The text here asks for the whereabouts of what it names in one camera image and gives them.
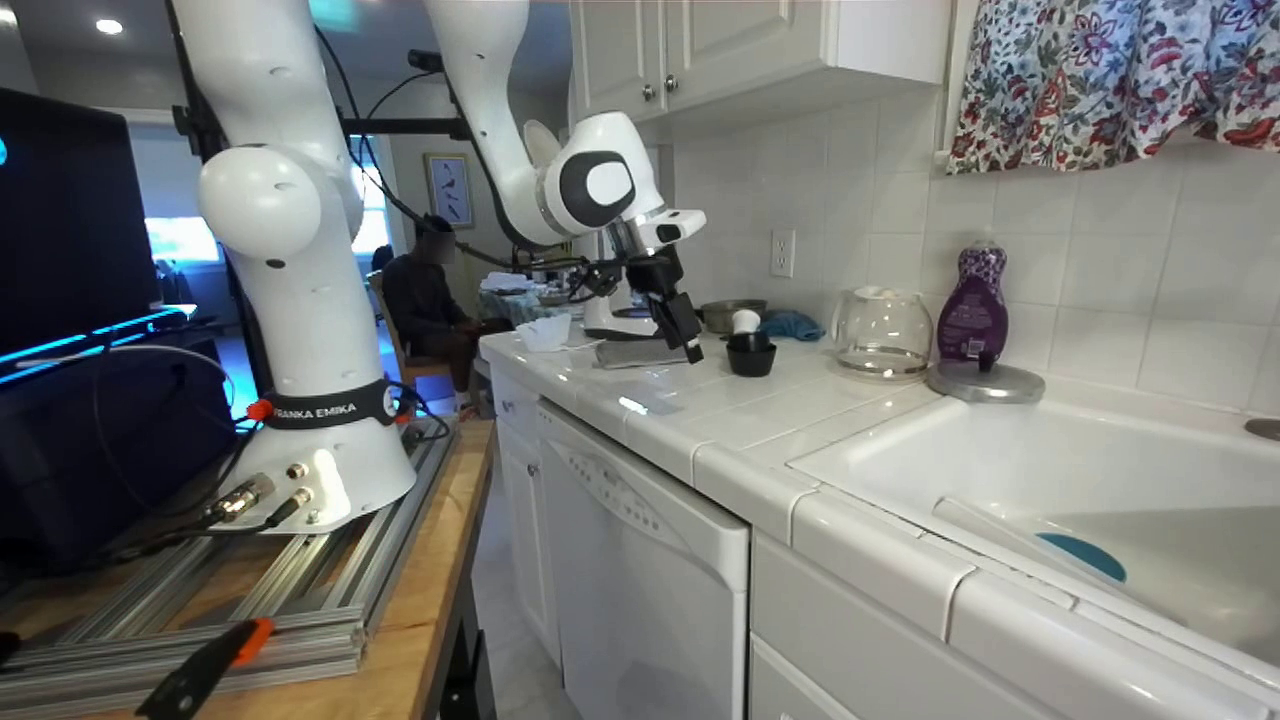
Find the floral curtain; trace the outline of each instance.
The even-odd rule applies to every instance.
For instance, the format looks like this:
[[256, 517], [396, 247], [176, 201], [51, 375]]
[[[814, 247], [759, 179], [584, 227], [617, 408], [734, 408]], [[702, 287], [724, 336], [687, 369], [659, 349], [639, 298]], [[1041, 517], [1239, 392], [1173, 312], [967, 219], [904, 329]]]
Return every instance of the floral curtain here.
[[953, 171], [1107, 169], [1178, 128], [1280, 153], [1280, 0], [985, 0]]

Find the kitchen counter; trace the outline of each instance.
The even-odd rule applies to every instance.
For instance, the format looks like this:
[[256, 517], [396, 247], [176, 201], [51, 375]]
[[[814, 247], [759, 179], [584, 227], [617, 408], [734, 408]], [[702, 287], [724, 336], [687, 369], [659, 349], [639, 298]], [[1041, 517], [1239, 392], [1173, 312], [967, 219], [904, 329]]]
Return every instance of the kitchen counter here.
[[[866, 375], [805, 345], [781, 345], [764, 378], [734, 375], [719, 340], [710, 340], [706, 365], [668, 369], [595, 369], [589, 340], [573, 340], [563, 351], [526, 351], [515, 336], [483, 336], [480, 351], [495, 375], [507, 370], [511, 385], [738, 510], [752, 524], [752, 536], [769, 536], [898, 607], [915, 631], [1018, 680], [1026, 691], [1048, 696], [1048, 708], [1071, 708], [1071, 696], [1100, 680], [1122, 696], [1138, 691], [1138, 703], [1156, 715], [1197, 708], [1208, 708], [1208, 715], [1224, 715], [1220, 708], [1232, 708], [1229, 715], [1280, 711], [1280, 672], [1273, 665], [1185, 631], [1125, 590], [1083, 589], [920, 509], [902, 509], [893, 494], [839, 486], [796, 467], [799, 455], [858, 434], [885, 441], [913, 414], [955, 403], [931, 395], [920, 378]], [[993, 643], [1018, 622], [1057, 643], [1041, 643], [1041, 659]], [[1068, 674], [1057, 665], [1092, 672], [1092, 680], [1054, 680]]]
[[799, 494], [820, 486], [788, 467], [794, 455], [941, 403], [920, 378], [861, 375], [805, 345], [781, 345], [759, 378], [734, 375], [719, 340], [706, 365], [666, 369], [595, 369], [589, 340], [526, 351], [515, 336], [483, 336], [480, 351], [778, 538], [794, 536]]

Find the white sink basin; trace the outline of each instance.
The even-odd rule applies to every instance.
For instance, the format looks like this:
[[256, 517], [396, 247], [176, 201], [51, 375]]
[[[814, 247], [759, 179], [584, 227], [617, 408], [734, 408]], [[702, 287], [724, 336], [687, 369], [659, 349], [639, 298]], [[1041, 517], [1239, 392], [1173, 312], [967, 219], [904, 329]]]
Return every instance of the white sink basin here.
[[[941, 403], [794, 467], [904, 517], [1068, 565], [1150, 607], [1280, 659], [1280, 447], [1236, 425], [1167, 425], [1078, 403]], [[1125, 568], [1045, 544], [1062, 531]]]

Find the backsplash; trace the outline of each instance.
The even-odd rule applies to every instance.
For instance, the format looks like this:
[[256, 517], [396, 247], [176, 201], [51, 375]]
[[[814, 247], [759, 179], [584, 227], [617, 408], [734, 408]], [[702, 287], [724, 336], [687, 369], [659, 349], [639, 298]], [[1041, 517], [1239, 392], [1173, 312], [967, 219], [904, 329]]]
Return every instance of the backsplash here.
[[[710, 207], [684, 247], [694, 297], [820, 309], [898, 283], [931, 312], [955, 252], [1007, 247], [1007, 365], [1232, 411], [1280, 411], [1280, 159], [1179, 140], [1156, 163], [1092, 175], [938, 175], [941, 97], [678, 134], [679, 202]], [[796, 277], [769, 247], [796, 233]]]

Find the metal rail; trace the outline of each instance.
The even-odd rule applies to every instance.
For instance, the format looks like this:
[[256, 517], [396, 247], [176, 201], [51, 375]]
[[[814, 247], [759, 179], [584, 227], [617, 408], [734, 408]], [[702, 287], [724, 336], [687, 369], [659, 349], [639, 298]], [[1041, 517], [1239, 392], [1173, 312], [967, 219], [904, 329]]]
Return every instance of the metal rail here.
[[288, 538], [239, 595], [239, 602], [220, 621], [148, 635], [166, 622], [166, 612], [183, 607], [196, 590], [205, 590], [215, 558], [238, 544], [244, 547], [244, 536], [196, 536], [183, 547], [139, 565], [139, 572], [115, 595], [109, 595], [109, 602], [66, 627], [58, 639], [21, 652], [8, 672], [0, 672], [0, 715], [133, 708], [182, 659], [244, 617], [272, 617], [277, 635], [253, 672], [228, 674], [228, 687], [267, 687], [358, 672], [368, 627], [378, 622], [388, 584], [400, 572], [403, 544], [422, 526], [422, 509], [438, 467], [446, 462], [446, 452], [448, 441], [428, 441], [417, 447], [417, 486], [400, 505], [378, 510], [358, 544], [343, 544], [341, 531]]

